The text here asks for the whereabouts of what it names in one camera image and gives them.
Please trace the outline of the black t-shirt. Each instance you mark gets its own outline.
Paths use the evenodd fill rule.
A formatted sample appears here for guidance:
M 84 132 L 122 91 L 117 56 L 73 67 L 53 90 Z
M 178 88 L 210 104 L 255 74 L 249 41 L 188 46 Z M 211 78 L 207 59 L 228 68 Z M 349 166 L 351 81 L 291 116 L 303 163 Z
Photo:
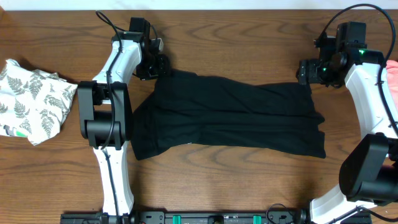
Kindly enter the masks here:
M 311 88 L 250 85 L 174 71 L 133 113 L 131 145 L 139 160 L 184 144 L 273 149 L 325 158 L 324 121 Z

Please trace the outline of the pink garment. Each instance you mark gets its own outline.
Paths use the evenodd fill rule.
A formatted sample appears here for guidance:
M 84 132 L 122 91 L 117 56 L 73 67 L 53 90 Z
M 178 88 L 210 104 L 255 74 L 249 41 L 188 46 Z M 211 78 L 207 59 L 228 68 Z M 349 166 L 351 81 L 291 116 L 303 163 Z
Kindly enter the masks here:
M 388 60 L 386 63 L 388 87 L 394 101 L 395 107 L 398 106 L 398 62 Z

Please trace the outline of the white fern-print fabric bag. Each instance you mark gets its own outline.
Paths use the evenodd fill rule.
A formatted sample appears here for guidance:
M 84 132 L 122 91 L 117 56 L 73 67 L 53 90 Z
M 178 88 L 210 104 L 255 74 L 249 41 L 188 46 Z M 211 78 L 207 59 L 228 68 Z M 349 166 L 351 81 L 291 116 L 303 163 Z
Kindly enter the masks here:
M 76 89 L 57 73 L 26 70 L 7 59 L 1 70 L 1 135 L 26 138 L 34 146 L 55 137 Z

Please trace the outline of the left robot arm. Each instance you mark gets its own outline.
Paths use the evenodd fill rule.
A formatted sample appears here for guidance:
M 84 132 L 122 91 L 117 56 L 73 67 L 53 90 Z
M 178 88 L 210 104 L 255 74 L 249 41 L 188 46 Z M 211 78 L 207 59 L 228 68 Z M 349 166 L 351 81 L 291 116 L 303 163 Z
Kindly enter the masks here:
M 131 141 L 132 108 L 128 84 L 163 72 L 163 41 L 149 31 L 117 30 L 111 53 L 91 81 L 77 88 L 82 136 L 98 161 L 103 188 L 100 223 L 122 223 L 131 217 L 134 195 L 129 184 L 127 147 Z

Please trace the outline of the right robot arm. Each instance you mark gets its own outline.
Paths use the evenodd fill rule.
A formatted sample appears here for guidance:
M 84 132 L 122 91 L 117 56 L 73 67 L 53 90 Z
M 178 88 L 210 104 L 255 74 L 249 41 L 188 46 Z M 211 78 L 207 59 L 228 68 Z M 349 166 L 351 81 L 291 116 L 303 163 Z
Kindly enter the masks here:
M 396 222 L 373 211 L 397 202 L 397 109 L 388 88 L 382 52 L 349 49 L 301 60 L 301 84 L 344 85 L 354 101 L 361 141 L 340 168 L 338 184 L 297 212 L 296 223 Z

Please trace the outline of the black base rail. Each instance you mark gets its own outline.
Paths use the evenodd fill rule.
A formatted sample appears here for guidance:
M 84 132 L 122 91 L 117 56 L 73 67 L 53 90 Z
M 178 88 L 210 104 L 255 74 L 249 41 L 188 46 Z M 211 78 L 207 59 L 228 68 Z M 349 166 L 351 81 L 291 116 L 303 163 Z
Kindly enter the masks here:
M 161 211 L 133 211 L 115 217 L 107 213 L 77 213 L 60 216 L 61 224 L 267 224 L 313 223 L 306 210 L 276 208 L 264 213 L 167 213 Z

